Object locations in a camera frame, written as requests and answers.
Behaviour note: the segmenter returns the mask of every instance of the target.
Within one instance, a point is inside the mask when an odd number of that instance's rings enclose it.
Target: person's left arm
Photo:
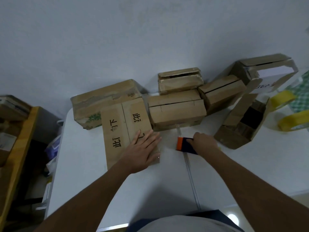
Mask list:
[[[121,159],[102,177],[66,202],[34,232],[95,232],[114,195],[132,173],[146,169],[159,157],[159,153],[148,158],[149,153],[161,140],[159,133],[150,130],[138,140],[137,132],[132,143],[125,149]]]

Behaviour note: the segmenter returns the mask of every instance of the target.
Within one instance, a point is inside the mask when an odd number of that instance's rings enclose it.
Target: person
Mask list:
[[[125,179],[130,174],[146,169],[159,156],[157,153],[148,157],[160,142],[160,134],[150,130],[143,138],[138,139],[140,133],[140,131],[137,132],[116,164],[44,220],[35,232],[95,232],[110,201]],[[309,209],[307,207],[230,159],[218,148],[212,136],[195,133],[193,140],[188,142],[224,180],[255,232],[290,232],[308,229]],[[178,215],[160,218],[147,223],[139,231],[232,232],[241,230],[235,224],[228,225],[230,223],[226,218],[222,222],[221,219],[207,218],[207,212],[204,215],[206,216]]]

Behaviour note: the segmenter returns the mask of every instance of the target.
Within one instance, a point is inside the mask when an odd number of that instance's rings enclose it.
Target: cardboard box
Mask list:
[[[196,89],[204,84],[200,70],[197,67],[162,72],[158,74],[159,94]]]
[[[223,77],[198,88],[201,98],[204,99],[207,115],[233,105],[245,90],[245,84],[234,75]]]
[[[245,93],[268,93],[276,90],[298,72],[294,61],[284,54],[239,60],[230,74],[247,86]]]
[[[104,107],[101,117],[107,169],[110,169],[120,159],[136,132],[141,130],[139,138],[142,138],[151,129],[151,124],[142,98]],[[151,155],[157,152],[156,147]]]
[[[31,106],[12,95],[0,96],[0,118],[9,121],[27,120]]]
[[[6,164],[4,167],[0,168],[0,216],[3,213],[3,209],[5,206],[12,171],[13,165],[11,164]]]
[[[155,131],[198,125],[206,116],[197,90],[149,97],[148,107]]]
[[[214,138],[228,148],[237,149],[253,140],[271,111],[268,100],[256,100],[257,94],[245,94],[231,110]]]
[[[20,127],[0,119],[0,167],[4,166],[20,133]]]
[[[71,98],[74,120],[87,130],[99,127],[103,107],[139,97],[141,93],[132,79],[74,96]]]

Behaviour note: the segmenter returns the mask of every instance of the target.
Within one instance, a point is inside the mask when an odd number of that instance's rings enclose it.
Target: yellow wooden board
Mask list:
[[[36,126],[37,117],[40,107],[33,107],[29,114],[29,117],[22,124],[21,132],[12,148],[12,151],[7,159],[7,164],[13,166],[12,176],[10,179],[10,185],[7,192],[6,202],[2,215],[0,216],[0,231],[3,230],[5,225],[7,214],[10,210],[13,196],[15,193],[16,185],[19,181],[21,170],[25,161],[25,157],[28,152],[30,141],[33,136],[33,132]]]

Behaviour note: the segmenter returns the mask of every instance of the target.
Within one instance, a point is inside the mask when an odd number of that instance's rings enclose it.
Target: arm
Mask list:
[[[212,136],[195,133],[188,142],[222,177],[255,232],[303,231],[308,227],[307,207],[230,159]]]
[[[96,231],[114,195],[132,173],[146,169],[159,157],[159,153],[148,158],[149,153],[161,140],[152,130],[137,142],[141,131],[125,149],[121,159],[102,177],[83,189],[50,215],[35,232],[84,232]]]

